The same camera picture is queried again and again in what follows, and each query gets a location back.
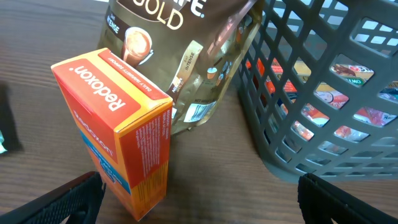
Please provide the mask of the orange Redoxon box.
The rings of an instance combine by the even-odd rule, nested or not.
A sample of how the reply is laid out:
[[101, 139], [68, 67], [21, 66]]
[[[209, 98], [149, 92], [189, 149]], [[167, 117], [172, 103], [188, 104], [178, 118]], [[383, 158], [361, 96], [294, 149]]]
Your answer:
[[51, 69], [101, 178], [142, 219], [167, 191], [171, 97], [107, 48]]

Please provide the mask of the Kleenex tissue multipack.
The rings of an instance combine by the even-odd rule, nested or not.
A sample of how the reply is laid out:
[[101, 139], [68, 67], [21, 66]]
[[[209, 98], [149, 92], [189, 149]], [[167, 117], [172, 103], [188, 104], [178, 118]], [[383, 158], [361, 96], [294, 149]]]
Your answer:
[[[294, 102], [299, 93], [294, 87], [294, 84], [291, 81], [286, 81], [284, 85], [284, 91], [289, 96], [290, 100]], [[318, 90], [315, 92], [315, 96], [321, 99], [324, 103], [336, 108], [342, 108], [348, 101], [349, 97], [342, 94], [341, 92], [335, 90], [330, 85], [326, 83], [321, 83], [318, 86]], [[386, 100], [391, 100], [397, 102], [397, 82], [392, 82], [389, 86], [383, 89], [379, 93], [379, 97], [384, 98]], [[312, 123], [316, 124], [319, 127], [323, 127], [324, 125], [329, 122], [329, 116], [322, 113], [319, 109], [307, 103], [303, 109], [302, 114], [309, 119]], [[355, 114], [354, 118], [360, 120], [365, 123], [373, 124], [376, 126], [385, 126], [386, 124], [390, 123], [394, 119], [397, 118], [394, 114], [389, 114], [374, 108], [370, 108], [365, 106], [359, 109]], [[314, 133], [311, 132], [309, 129], [304, 127], [300, 122], [296, 121], [293, 124], [293, 129], [296, 131], [301, 137], [306, 140], [310, 140]], [[340, 126], [335, 132], [334, 135], [346, 139], [348, 141], [356, 141], [360, 142], [363, 139], [369, 136], [368, 133], [364, 133], [348, 126]]]

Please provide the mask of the San Remo spaghetti packet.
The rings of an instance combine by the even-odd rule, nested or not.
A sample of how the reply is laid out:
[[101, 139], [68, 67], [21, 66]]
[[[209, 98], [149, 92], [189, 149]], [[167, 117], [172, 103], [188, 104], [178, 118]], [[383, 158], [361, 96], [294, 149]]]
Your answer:
[[[249, 60], [246, 60], [245, 66], [248, 70], [252, 68]], [[261, 76], [265, 74], [265, 67], [261, 59], [257, 60], [256, 68]], [[283, 69], [276, 59], [273, 60], [271, 64], [271, 69], [274, 72], [274, 74], [277, 75], [277, 79], [280, 80], [283, 73]], [[335, 75], [339, 75], [344, 79], [346, 79], [347, 81], [349, 81], [351, 84], [357, 86], [364, 85], [374, 75], [373, 70], [364, 67], [362, 65], [345, 65], [345, 64], [336, 63], [330, 67], [330, 70]], [[301, 60], [296, 61], [294, 65], [294, 71], [297, 72], [297, 75], [302, 83], [305, 83], [311, 75], [311, 70]], [[269, 77], [267, 78], [265, 84], [270, 94], [275, 93], [275, 86]], [[254, 77], [254, 85], [256, 88], [258, 87], [258, 80], [256, 77]], [[393, 91], [397, 90], [397, 81], [393, 81], [392, 83], [388, 84], [388, 86], [386, 86], [385, 89], [393, 89]], [[321, 84], [317, 87], [317, 91], [334, 91], [334, 90], [335, 90], [334, 88], [332, 88], [329, 84], [325, 82], [321, 82]], [[296, 87], [294, 87], [294, 84], [288, 79], [287, 83], [284, 85], [284, 91], [286, 93], [295, 93], [297, 92], [297, 89]]]

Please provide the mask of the Nescafe Gold coffee bag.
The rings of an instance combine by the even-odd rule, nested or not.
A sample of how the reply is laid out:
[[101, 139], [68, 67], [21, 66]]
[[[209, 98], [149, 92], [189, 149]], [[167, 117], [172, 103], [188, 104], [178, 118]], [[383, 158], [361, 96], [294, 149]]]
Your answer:
[[173, 99], [172, 133], [207, 122], [262, 19], [262, 0], [110, 0], [98, 47]]

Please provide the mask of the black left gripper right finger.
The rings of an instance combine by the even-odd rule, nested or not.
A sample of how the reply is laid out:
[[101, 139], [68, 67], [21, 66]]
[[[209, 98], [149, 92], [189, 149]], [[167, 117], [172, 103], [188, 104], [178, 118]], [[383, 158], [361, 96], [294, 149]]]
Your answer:
[[311, 173], [298, 180], [298, 204], [306, 224], [397, 224], [397, 218]]

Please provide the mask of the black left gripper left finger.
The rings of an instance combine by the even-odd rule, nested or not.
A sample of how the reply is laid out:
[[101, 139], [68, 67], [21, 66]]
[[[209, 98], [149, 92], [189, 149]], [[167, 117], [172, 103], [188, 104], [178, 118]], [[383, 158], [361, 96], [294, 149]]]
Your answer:
[[90, 171], [1, 215], [1, 224], [95, 223], [105, 190], [100, 173]]

